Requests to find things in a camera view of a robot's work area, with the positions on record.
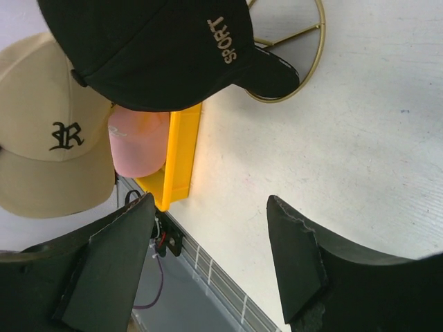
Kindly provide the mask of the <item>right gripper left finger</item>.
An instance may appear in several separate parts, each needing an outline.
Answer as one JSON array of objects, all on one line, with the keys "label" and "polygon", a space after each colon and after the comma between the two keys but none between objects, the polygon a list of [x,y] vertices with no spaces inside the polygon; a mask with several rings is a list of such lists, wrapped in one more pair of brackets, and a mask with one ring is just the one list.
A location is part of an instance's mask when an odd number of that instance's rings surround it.
[{"label": "right gripper left finger", "polygon": [[151,194],[66,235],[1,253],[2,331],[126,331],[155,224]]}]

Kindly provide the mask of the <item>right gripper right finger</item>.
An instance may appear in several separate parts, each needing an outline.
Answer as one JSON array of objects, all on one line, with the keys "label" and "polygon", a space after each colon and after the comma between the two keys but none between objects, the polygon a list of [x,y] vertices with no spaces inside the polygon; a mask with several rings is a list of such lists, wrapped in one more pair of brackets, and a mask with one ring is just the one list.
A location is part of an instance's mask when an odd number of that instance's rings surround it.
[{"label": "right gripper right finger", "polygon": [[357,244],[276,195],[266,204],[283,319],[292,331],[441,331],[442,255]]}]

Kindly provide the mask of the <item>beige baseball cap black R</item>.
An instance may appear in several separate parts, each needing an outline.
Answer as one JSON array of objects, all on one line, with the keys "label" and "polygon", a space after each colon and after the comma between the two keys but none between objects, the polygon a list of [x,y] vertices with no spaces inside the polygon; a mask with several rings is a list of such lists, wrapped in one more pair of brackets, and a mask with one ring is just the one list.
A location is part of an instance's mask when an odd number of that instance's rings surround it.
[{"label": "beige baseball cap black R", "polygon": [[1,206],[18,216],[83,212],[113,192],[111,103],[71,69],[50,33],[1,51]]}]

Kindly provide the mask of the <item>black baseball cap gold R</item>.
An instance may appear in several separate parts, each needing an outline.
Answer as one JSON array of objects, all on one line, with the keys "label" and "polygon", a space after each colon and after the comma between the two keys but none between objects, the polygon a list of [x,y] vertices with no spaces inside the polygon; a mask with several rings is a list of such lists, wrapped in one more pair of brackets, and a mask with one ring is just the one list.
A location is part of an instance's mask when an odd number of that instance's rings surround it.
[{"label": "black baseball cap gold R", "polygon": [[71,76],[133,111],[181,111],[230,85],[280,100],[297,70],[254,42],[245,1],[44,0]]}]

